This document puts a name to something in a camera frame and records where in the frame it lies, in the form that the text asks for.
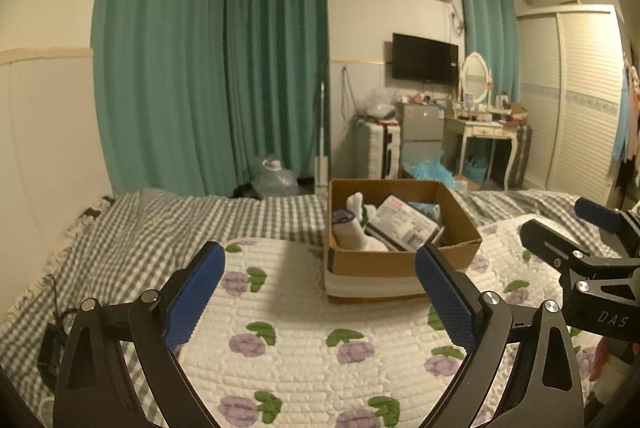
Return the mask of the small blue tissue packet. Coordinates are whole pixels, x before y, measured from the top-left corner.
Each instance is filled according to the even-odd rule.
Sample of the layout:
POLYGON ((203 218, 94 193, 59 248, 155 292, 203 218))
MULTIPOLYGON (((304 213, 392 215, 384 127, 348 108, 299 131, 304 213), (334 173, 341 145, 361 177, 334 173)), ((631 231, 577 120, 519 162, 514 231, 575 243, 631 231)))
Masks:
POLYGON ((410 202, 409 205, 415 210, 420 211, 421 214, 424 214, 424 216, 427 216, 430 220, 438 224, 442 223, 442 211, 440 210, 439 204, 410 202))

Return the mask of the teal curtain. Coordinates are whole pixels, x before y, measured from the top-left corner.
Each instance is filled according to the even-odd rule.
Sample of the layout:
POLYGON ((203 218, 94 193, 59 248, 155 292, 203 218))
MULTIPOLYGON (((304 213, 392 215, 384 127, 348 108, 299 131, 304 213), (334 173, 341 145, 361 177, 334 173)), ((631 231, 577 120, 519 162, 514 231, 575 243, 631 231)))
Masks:
POLYGON ((494 93, 518 99, 520 44, 514 0, 462 0, 465 52, 479 53, 491 70, 494 93))
POLYGON ((94 0, 91 47, 114 191, 228 196, 268 156, 314 173, 326 0, 94 0))

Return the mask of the grey checkered bedsheet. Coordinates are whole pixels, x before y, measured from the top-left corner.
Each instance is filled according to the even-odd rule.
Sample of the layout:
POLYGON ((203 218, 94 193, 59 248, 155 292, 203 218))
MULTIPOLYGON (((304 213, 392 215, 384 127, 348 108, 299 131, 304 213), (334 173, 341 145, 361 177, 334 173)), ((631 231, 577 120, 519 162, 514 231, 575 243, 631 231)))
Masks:
POLYGON ((67 232, 46 274, 16 300, 1 325, 1 364, 32 412, 45 424, 52 420, 53 396, 37 368, 40 344, 55 310, 69 311, 93 297, 104 304, 134 300, 145 289, 162 286, 173 274, 140 245, 146 220, 191 217, 230 221, 236 218, 304 218, 322 223, 326 203, 309 195, 273 200, 180 197, 161 190, 120 196, 114 203, 89 209, 67 232))

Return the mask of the white plush toy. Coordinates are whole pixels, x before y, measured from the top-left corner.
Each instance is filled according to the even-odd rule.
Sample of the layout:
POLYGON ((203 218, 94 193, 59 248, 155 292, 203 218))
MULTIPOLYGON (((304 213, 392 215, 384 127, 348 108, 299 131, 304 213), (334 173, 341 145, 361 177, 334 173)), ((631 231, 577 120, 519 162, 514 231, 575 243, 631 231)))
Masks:
POLYGON ((337 246, 353 252, 387 252, 388 248, 382 240, 366 232, 375 214, 376 207, 366 204, 361 192, 348 196, 345 207, 333 211, 331 216, 331 228, 337 246))

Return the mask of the brown cardboard box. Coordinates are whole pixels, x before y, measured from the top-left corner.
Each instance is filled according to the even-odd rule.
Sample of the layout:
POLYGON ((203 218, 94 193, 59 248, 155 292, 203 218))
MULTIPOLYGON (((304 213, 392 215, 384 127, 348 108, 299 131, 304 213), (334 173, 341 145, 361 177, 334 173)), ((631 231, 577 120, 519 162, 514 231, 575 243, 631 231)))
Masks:
POLYGON ((376 208, 389 195, 407 203, 439 204, 442 234, 433 242, 456 270, 466 269, 480 248, 480 233, 446 185, 416 179, 333 179, 329 183, 323 261, 324 287, 334 301, 385 301, 415 297, 423 292, 414 270, 416 251, 396 250, 370 232, 368 226, 366 232, 382 240, 387 252, 353 252, 335 243, 332 212, 344 208, 347 197, 357 192, 363 194, 366 204, 376 208))

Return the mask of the white flat mop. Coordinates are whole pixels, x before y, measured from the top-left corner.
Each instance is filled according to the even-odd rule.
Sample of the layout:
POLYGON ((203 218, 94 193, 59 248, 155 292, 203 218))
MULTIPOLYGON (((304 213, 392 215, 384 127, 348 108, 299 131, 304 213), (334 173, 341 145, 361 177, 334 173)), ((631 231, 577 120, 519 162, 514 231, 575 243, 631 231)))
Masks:
POLYGON ((318 119, 318 152, 314 158, 314 192, 326 194, 329 182, 329 157, 326 154, 326 65, 320 70, 319 78, 319 119, 318 119))

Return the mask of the floral tissue paper pack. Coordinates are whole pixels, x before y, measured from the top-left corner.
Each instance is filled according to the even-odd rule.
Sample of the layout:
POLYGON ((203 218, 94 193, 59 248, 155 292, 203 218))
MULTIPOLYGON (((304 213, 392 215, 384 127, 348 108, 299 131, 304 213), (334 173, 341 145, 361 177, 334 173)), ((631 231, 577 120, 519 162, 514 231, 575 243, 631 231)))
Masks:
POLYGON ((387 196, 376 208, 368 227, 400 252, 415 252, 442 234, 442 226, 437 221, 395 195, 387 196))

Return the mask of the clear water jug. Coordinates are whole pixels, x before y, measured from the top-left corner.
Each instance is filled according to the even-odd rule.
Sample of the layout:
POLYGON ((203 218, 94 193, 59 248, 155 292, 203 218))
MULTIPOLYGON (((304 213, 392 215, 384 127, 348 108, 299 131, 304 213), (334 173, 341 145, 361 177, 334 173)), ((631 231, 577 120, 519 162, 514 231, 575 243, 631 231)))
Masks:
POLYGON ((285 168, 280 159, 273 156, 254 162, 252 187, 261 200, 299 194, 299 184, 294 172, 285 168))

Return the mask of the white dressing table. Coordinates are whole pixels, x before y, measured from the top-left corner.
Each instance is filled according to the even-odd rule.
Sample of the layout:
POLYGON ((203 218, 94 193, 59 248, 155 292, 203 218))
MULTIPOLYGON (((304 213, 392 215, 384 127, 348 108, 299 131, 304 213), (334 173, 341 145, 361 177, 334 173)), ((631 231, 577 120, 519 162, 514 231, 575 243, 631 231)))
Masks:
POLYGON ((530 127, 522 122, 506 122, 491 120, 478 122, 465 119, 461 115, 462 107, 449 101, 444 110, 444 138, 442 149, 446 166, 454 170, 454 174, 462 176, 465 163, 474 156, 470 149, 471 142, 480 141, 480 145, 489 145, 485 181, 491 178, 494 170, 497 144, 504 142, 510 145, 506 168, 504 168, 502 186, 505 191, 518 187, 518 170, 526 166, 527 141, 530 139, 530 127))

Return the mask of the teal curtain right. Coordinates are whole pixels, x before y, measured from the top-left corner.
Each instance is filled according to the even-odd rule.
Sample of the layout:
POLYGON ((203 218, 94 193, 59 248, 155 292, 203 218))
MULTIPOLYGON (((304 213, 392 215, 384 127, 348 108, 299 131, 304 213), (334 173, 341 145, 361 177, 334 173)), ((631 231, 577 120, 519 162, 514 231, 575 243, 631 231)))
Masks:
POLYGON ((518 99, 520 44, 514 0, 462 0, 465 52, 479 53, 491 70, 494 93, 518 99))

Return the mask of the grey mini fridge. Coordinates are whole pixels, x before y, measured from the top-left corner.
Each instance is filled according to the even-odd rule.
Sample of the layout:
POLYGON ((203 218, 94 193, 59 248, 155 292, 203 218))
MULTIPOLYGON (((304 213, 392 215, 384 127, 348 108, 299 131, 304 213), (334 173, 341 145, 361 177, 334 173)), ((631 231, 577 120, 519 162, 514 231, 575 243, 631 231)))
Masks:
POLYGON ((400 103, 400 161, 417 165, 442 151, 444 109, 436 104, 400 103))

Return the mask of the black wall television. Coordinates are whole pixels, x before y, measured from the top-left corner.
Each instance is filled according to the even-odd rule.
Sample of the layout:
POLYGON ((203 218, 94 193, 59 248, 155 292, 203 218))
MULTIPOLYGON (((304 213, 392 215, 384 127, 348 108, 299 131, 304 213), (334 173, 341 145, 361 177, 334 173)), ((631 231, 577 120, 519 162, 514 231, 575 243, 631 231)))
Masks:
POLYGON ((459 77, 459 47, 394 32, 390 65, 394 79, 452 86, 459 77))

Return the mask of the hanging clothes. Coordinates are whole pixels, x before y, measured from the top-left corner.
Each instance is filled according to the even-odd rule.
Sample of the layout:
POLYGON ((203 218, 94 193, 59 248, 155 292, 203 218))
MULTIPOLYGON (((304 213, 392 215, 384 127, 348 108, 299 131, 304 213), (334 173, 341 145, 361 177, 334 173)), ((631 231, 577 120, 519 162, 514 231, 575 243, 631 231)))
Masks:
POLYGON ((615 203, 623 205, 639 187, 639 72, 623 54, 620 114, 612 151, 617 166, 615 203))

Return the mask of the white floral quilt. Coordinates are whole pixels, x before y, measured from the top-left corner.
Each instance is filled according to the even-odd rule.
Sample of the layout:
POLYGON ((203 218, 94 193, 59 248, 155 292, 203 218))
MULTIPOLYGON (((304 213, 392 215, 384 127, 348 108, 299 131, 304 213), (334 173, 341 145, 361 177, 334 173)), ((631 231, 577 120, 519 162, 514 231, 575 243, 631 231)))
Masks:
POLYGON ((179 347, 196 393, 225 427, 414 427, 465 352, 423 297, 332 304, 322 223, 304 218, 149 219, 140 245, 165 273, 209 240, 226 270, 179 347))

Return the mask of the white suitcase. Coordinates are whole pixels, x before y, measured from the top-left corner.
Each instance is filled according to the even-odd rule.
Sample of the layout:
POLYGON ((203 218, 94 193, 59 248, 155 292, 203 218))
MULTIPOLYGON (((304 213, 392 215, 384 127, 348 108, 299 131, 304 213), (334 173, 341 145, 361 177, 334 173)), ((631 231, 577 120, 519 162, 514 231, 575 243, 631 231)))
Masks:
POLYGON ((397 179, 400 144, 398 122, 362 122, 355 128, 355 177, 397 179))

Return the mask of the teal curtain left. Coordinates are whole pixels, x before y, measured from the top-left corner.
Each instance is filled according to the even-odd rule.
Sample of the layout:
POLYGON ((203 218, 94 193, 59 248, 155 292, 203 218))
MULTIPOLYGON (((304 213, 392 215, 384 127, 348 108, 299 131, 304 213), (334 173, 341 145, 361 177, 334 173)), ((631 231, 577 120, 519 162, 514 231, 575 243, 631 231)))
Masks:
POLYGON ((326 0, 94 0, 91 47, 114 191, 228 196, 268 156, 314 173, 326 0))

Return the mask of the white oval vanity mirror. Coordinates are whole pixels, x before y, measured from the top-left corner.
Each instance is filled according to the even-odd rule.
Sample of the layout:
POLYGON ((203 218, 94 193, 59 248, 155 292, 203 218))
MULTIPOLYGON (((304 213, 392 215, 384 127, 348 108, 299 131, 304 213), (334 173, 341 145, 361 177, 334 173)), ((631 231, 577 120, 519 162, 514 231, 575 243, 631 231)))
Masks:
POLYGON ((472 52, 464 60, 460 72, 460 94, 464 105, 484 103, 489 96, 490 71, 485 59, 472 52))

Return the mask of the white sliding wardrobe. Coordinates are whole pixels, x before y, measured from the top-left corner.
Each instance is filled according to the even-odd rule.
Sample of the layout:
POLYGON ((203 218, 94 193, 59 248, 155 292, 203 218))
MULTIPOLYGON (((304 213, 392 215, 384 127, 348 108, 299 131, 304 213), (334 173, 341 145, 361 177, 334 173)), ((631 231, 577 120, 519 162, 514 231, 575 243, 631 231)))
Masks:
POLYGON ((620 23, 610 4, 547 6, 518 16, 518 100, 532 129, 524 181, 605 205, 623 91, 620 23))

